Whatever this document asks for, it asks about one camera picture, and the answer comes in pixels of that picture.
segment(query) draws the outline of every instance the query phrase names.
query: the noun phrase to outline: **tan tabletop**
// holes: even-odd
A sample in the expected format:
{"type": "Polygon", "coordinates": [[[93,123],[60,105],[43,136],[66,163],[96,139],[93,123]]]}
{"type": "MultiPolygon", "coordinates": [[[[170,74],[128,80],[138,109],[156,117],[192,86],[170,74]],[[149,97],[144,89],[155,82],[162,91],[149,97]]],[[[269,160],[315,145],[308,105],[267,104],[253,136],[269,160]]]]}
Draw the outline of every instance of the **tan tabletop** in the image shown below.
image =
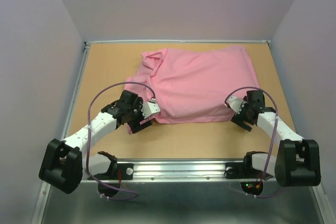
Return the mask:
{"type": "MultiPolygon", "coordinates": [[[[140,53],[162,48],[190,51],[221,49],[232,44],[93,44],[82,77],[70,134],[87,124],[87,109],[103,88],[125,81],[136,73],[140,53]]],[[[290,112],[267,44],[241,44],[247,49],[260,87],[277,102],[279,115],[294,129],[290,112]]],[[[117,100],[123,86],[115,87],[98,98],[92,118],[107,104],[117,100]]],[[[251,132],[232,122],[158,124],[128,134],[126,126],[107,135],[91,153],[106,151],[118,158],[242,158],[248,151],[268,151],[270,138],[258,127],[251,132]]]]}

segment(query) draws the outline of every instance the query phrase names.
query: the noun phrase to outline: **white panel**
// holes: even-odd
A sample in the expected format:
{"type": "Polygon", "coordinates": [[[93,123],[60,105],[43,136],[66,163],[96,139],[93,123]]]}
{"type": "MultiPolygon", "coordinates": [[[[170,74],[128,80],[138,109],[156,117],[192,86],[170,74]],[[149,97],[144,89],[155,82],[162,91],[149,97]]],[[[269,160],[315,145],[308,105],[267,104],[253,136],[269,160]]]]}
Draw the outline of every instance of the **white panel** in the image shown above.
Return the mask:
{"type": "Polygon", "coordinates": [[[61,0],[0,0],[0,223],[30,223],[47,143],[60,137],[82,39],[61,0]]]}
{"type": "Polygon", "coordinates": [[[295,0],[271,42],[298,133],[319,142],[336,212],[336,0],[295,0]]]}
{"type": "Polygon", "coordinates": [[[293,0],[63,0],[84,40],[270,39],[293,0]]]}

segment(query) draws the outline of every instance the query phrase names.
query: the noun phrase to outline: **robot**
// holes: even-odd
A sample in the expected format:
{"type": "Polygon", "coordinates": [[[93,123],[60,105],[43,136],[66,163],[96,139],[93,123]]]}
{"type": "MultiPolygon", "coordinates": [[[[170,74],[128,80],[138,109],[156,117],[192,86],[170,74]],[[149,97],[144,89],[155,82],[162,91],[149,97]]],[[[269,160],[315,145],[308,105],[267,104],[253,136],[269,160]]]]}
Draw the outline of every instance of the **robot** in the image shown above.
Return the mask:
{"type": "MultiPolygon", "coordinates": [[[[275,177],[281,187],[320,184],[318,143],[306,140],[292,131],[278,117],[275,109],[265,107],[265,97],[261,90],[247,91],[243,99],[230,95],[225,99],[224,105],[235,112],[231,119],[233,123],[248,131],[251,131],[251,127],[246,123],[257,125],[271,137],[272,145],[275,143],[279,146],[277,157],[253,151],[248,152],[242,162],[226,163],[224,175],[227,179],[252,179],[263,172],[263,180],[275,177]]],[[[149,127],[152,125],[150,118],[159,112],[155,98],[144,103],[136,93],[124,90],[120,99],[105,106],[91,124],[62,141],[53,139],[47,145],[39,178],[70,194],[81,180],[88,179],[91,175],[114,176],[118,167],[115,156],[99,152],[90,157],[88,164],[88,159],[83,159],[83,154],[88,147],[94,146],[122,124],[127,124],[132,133],[149,127]]],[[[250,184],[245,186],[242,183],[242,189],[248,194],[259,195],[262,188],[260,184],[251,187],[250,184]]]]}

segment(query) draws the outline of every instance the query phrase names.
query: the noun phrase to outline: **gray floor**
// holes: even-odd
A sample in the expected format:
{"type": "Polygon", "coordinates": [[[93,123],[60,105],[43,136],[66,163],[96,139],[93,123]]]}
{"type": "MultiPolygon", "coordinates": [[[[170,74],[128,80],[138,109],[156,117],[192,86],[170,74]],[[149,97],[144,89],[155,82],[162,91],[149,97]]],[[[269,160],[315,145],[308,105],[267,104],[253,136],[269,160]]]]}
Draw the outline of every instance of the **gray floor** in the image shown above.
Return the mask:
{"type": "MultiPolygon", "coordinates": [[[[115,202],[99,198],[97,184],[83,182],[66,195],[50,190],[43,223],[323,223],[310,187],[286,188],[280,196],[253,199],[232,191],[228,183],[127,184],[140,196],[115,202]]],[[[233,184],[239,189],[239,183],[233,184]]],[[[277,190],[275,182],[263,194],[277,190]]]]}

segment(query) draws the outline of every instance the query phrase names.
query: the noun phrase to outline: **pink fabric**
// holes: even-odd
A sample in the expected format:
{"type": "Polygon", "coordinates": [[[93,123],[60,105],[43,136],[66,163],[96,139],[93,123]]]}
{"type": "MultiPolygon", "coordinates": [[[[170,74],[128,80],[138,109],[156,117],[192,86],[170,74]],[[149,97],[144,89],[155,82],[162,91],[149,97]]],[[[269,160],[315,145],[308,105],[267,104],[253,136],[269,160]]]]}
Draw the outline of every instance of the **pink fabric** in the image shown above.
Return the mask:
{"type": "MultiPolygon", "coordinates": [[[[206,123],[228,121],[231,109],[224,99],[242,86],[259,87],[252,62],[242,46],[210,52],[190,52],[166,48],[142,53],[142,63],[127,81],[148,84],[156,93],[161,112],[159,123],[206,123]]],[[[127,84],[125,89],[152,97],[150,90],[127,84]]],[[[236,93],[244,97],[246,90],[236,93]]]]}

